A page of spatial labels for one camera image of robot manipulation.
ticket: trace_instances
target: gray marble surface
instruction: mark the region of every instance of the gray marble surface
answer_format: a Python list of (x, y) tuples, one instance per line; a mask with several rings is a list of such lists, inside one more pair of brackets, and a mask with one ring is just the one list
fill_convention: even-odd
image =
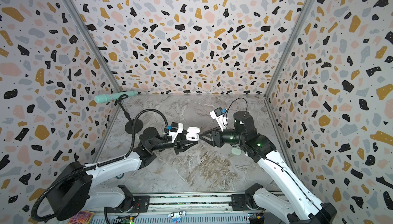
[[(236, 98), (248, 101), (248, 111), (254, 118), (258, 133), (266, 135), (281, 151), (262, 95), (137, 95), (124, 100), (124, 107), (135, 117), (140, 111), (153, 108), (164, 113), (171, 122), (184, 123), (184, 129), (199, 127), (202, 132), (217, 127), (209, 113), (218, 108), (228, 108)], [(228, 128), (233, 128), (233, 113), (245, 109), (244, 100), (236, 101), (229, 110)], [(144, 129), (155, 127), (159, 132), (164, 128), (163, 119), (154, 112), (141, 115)], [(125, 154), (131, 144), (131, 135), (126, 133), (127, 122), (122, 111), (108, 136), (99, 156), (99, 162)], [(139, 134), (135, 147), (139, 143)], [(231, 154), (229, 144), (221, 148), (212, 147), (204, 141), (184, 153), (176, 155), (173, 149), (155, 151), (157, 158), (147, 167), (126, 172), (121, 179), (112, 178), (102, 183), (106, 187), (119, 184), (131, 192), (191, 192), (191, 191), (244, 191), (254, 183), (268, 190), (278, 187), (272, 178), (254, 161), (242, 153)]]

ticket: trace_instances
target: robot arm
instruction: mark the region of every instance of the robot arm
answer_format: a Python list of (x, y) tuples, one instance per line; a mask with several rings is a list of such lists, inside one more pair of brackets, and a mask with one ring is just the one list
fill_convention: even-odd
[(112, 158), (105, 161), (112, 161), (108, 164), (101, 162), (81, 165), (79, 162), (73, 162), (67, 165), (55, 182), (76, 170), (96, 167), (59, 184), (48, 193), (47, 199), (56, 218), (60, 221), (66, 220), (82, 209), (99, 207), (116, 207), (123, 212), (129, 211), (135, 199), (125, 186), (119, 185), (109, 189), (97, 187), (97, 185), (122, 173), (148, 166), (156, 158), (153, 153), (155, 150), (174, 148), (175, 153), (179, 154), (198, 143), (195, 141), (195, 139), (198, 140), (198, 134), (195, 134), (199, 132), (198, 128), (192, 127), (188, 129), (189, 132), (186, 132), (183, 130), (182, 123), (172, 123), (167, 129), (169, 138), (166, 142), (155, 128), (146, 128), (139, 137), (138, 146), (128, 157), (121, 160)]
[(246, 191), (246, 202), (251, 209), (265, 208), (287, 224), (332, 223), (337, 213), (333, 205), (323, 204), (304, 186), (285, 163), (273, 143), (266, 136), (257, 133), (254, 120), (247, 111), (238, 111), (233, 115), (234, 129), (222, 130), (220, 120), (211, 117), (217, 120), (219, 127), (201, 134), (201, 139), (217, 147), (222, 147), (226, 143), (239, 145), (248, 157), (273, 178), (289, 200), (289, 202), (283, 201), (269, 193), (263, 186), (255, 184)]
[(228, 124), (228, 118), (224, 117), (225, 112), (226, 109), (222, 109), (221, 107), (210, 112), (210, 117), (217, 121), (222, 132), (224, 131), (224, 129)]

